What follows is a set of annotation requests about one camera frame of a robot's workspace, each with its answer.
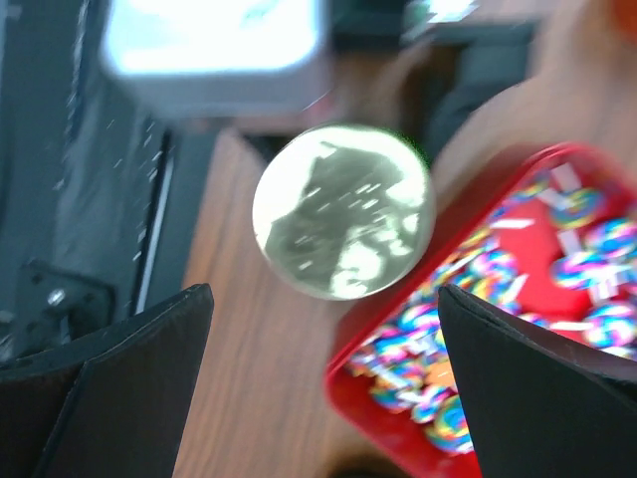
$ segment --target brown wooden surface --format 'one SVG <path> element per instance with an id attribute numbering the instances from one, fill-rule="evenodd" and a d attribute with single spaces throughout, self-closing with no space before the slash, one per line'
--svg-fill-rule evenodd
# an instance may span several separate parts
<path id="1" fill-rule="evenodd" d="M 480 21 L 556 12 L 537 45 L 537 76 L 484 106 L 443 151 L 434 170 L 441 203 L 492 152 L 517 141 L 587 141 L 635 170 L 637 48 L 609 30 L 603 2 L 482 3 Z M 377 75 L 382 81 L 352 93 L 353 101 L 377 106 L 362 117 L 391 123 L 392 105 L 378 106 L 386 102 L 385 74 Z M 400 76 L 395 70 L 386 75 L 391 81 Z M 323 478 L 342 460 L 374 453 L 328 408 L 321 388 L 332 332 L 347 304 L 293 291 L 257 249 L 251 205 L 262 170 L 245 144 L 224 133 L 186 280 L 210 282 L 216 308 L 178 478 Z"/>

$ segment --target black plastic piece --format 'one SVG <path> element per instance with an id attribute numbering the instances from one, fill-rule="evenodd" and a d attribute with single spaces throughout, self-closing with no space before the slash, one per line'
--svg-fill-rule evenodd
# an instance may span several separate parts
<path id="1" fill-rule="evenodd" d="M 438 294 L 483 476 L 634 476 L 637 362 L 521 321 L 455 286 Z"/>
<path id="2" fill-rule="evenodd" d="M 181 289 L 216 133 L 172 132 L 103 74 L 108 2 L 25 0 L 19 9 L 2 20 L 0 323 L 16 314 L 19 271 L 34 258 L 111 285 L 114 320 L 125 320 L 147 264 L 147 305 Z M 167 136 L 171 178 L 161 166 Z M 153 260 L 156 192 L 167 182 Z"/>
<path id="3" fill-rule="evenodd" d="M 331 41 L 337 53 L 400 49 L 409 0 L 332 0 Z"/>
<path id="4" fill-rule="evenodd" d="M 114 310 L 109 286 L 41 262 L 21 268 L 17 303 L 12 357 L 53 349 L 103 329 Z"/>
<path id="5" fill-rule="evenodd" d="M 194 286 L 0 364 L 2 478 L 170 478 L 213 309 Z"/>

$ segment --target rainbow lollipop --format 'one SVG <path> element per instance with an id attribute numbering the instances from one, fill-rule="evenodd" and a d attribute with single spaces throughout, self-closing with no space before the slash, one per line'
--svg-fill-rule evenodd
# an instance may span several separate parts
<path id="1" fill-rule="evenodd" d="M 467 271 L 467 272 L 462 272 L 458 274 L 457 276 L 453 277 L 449 281 L 449 284 L 453 284 L 455 286 L 460 287 L 461 289 L 468 290 L 478 279 L 479 278 L 477 278 L 474 274 Z"/>
<path id="2" fill-rule="evenodd" d="M 500 282 L 500 280 L 494 276 L 485 277 L 476 282 L 470 292 L 491 304 L 497 304 L 500 297 L 507 289 L 507 285 Z"/>
<path id="3" fill-rule="evenodd" d="M 527 185 L 514 192 L 508 203 L 512 205 L 524 204 L 534 199 L 542 191 L 548 189 L 550 178 L 546 172 L 540 172 Z"/>
<path id="4" fill-rule="evenodd" d="M 376 403 L 389 410 L 390 413 L 401 413 L 413 406 L 413 402 L 399 396 L 399 390 L 375 386 L 369 391 L 369 394 Z"/>
<path id="5" fill-rule="evenodd" d="M 438 308 L 433 304 L 411 306 L 395 322 L 401 331 L 425 331 L 425 335 L 434 334 L 440 327 Z"/>
<path id="6" fill-rule="evenodd" d="M 520 319 L 535 326 L 542 327 L 543 329 L 546 329 L 548 327 L 548 320 L 542 317 L 540 314 L 529 312 L 526 314 L 522 314 L 520 316 Z"/>
<path id="7" fill-rule="evenodd" d="M 427 368 L 421 360 L 416 358 L 408 358 L 399 363 L 389 367 L 389 372 L 393 375 L 402 378 L 404 383 L 402 386 L 396 386 L 394 380 L 387 380 L 383 375 L 379 375 L 376 378 L 376 386 L 381 388 L 420 388 L 425 382 L 425 376 L 427 375 Z"/>
<path id="8" fill-rule="evenodd" d="M 584 323 L 589 326 L 584 338 L 593 347 L 627 346 L 636 338 L 637 308 L 628 302 L 609 302 L 595 307 Z"/>
<path id="9" fill-rule="evenodd" d="M 474 230 L 471 235 L 463 242 L 459 249 L 461 251 L 469 251 L 480 245 L 485 239 L 491 235 L 491 229 L 487 226 Z"/>
<path id="10" fill-rule="evenodd" d="M 436 332 L 434 344 L 436 345 L 438 354 L 445 355 L 447 353 L 447 346 L 445 345 L 445 337 L 442 335 L 442 329 L 438 329 L 438 332 Z"/>
<path id="11" fill-rule="evenodd" d="M 562 229 L 576 229 L 590 224 L 604 206 L 601 193 L 590 188 L 565 193 L 564 197 L 570 202 L 570 207 L 550 210 L 553 223 Z"/>
<path id="12" fill-rule="evenodd" d="M 476 276 L 494 277 L 501 283 L 508 283 L 518 274 L 518 265 L 512 254 L 496 249 L 476 257 L 469 265 L 469 270 Z"/>
<path id="13" fill-rule="evenodd" d="M 558 286 L 581 291 L 593 287 L 599 280 L 600 269 L 607 265 L 599 254 L 579 251 L 555 261 L 550 266 L 550 275 Z"/>
<path id="14" fill-rule="evenodd" d="M 637 224 L 625 217 L 604 222 L 586 235 L 584 244 L 608 259 L 626 256 L 637 247 Z"/>
<path id="15" fill-rule="evenodd" d="M 467 418 L 458 395 L 443 402 L 433 425 L 426 428 L 425 434 L 434 446 L 447 453 L 468 453 L 473 450 Z"/>
<path id="16" fill-rule="evenodd" d="M 411 419 L 416 423 L 428 423 L 434 419 L 436 412 L 449 398 L 449 388 L 440 385 L 429 385 L 422 393 L 418 403 L 411 409 Z"/>
<path id="17" fill-rule="evenodd" d="M 409 357 L 412 339 L 406 334 L 385 337 L 373 343 L 376 355 L 383 363 L 398 363 Z"/>

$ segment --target metal tin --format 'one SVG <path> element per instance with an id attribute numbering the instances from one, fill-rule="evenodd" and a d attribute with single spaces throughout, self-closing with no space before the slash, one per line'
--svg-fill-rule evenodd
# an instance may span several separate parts
<path id="1" fill-rule="evenodd" d="M 323 125 L 297 136 L 264 172 L 257 243 L 286 281 L 322 299 L 374 294 L 422 257 L 436 208 L 423 155 L 391 131 Z"/>

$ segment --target black machine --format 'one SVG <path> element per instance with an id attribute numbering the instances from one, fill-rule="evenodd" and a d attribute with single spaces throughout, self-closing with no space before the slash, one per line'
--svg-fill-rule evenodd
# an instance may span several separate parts
<path id="1" fill-rule="evenodd" d="M 175 294 L 215 135 L 105 78 L 107 6 L 0 1 L 3 478 L 172 476 L 210 325 Z"/>

